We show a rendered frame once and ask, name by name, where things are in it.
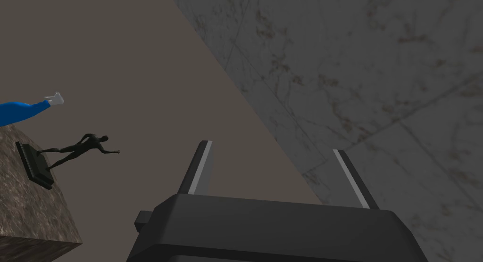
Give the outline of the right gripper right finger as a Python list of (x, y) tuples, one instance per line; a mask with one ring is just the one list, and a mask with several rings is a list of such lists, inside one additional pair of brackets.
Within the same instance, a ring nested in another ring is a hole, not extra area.
[(379, 209), (344, 150), (334, 149), (324, 165), (329, 205)]

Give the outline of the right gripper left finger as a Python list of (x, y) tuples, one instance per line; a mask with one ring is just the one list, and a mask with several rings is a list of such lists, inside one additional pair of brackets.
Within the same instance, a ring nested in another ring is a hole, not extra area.
[(213, 142), (203, 140), (198, 144), (192, 161), (178, 189), (178, 193), (182, 195), (206, 196), (208, 194), (213, 166)]

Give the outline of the blue spray bottle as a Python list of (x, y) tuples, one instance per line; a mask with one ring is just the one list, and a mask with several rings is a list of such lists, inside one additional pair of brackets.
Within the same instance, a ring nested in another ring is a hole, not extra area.
[(27, 104), (23, 102), (6, 102), (0, 104), (0, 127), (21, 122), (47, 110), (54, 105), (64, 104), (64, 99), (59, 92), (54, 96), (45, 97), (41, 102)]

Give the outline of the black human figure statue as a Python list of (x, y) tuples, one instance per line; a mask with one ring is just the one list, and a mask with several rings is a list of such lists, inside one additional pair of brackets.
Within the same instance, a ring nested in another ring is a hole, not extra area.
[[(97, 149), (103, 154), (119, 154), (119, 150), (106, 150), (102, 146), (102, 142), (107, 140), (108, 137), (106, 135), (98, 137), (96, 134), (87, 133), (83, 135), (79, 142), (64, 148), (53, 147), (36, 150), (32, 145), (21, 142), (16, 142), (15, 145), (28, 179), (39, 186), (50, 190), (54, 184), (53, 174), (51, 172), (53, 168), (58, 167), (67, 161), (74, 160), (91, 149)], [(68, 153), (68, 155), (48, 166), (44, 153)]]

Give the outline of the brown marble counter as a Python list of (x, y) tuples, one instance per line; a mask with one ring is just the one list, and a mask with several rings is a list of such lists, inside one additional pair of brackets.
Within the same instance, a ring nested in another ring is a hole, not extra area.
[(39, 149), (16, 126), (0, 127), (0, 262), (53, 262), (82, 239), (58, 184), (29, 180), (17, 142)]

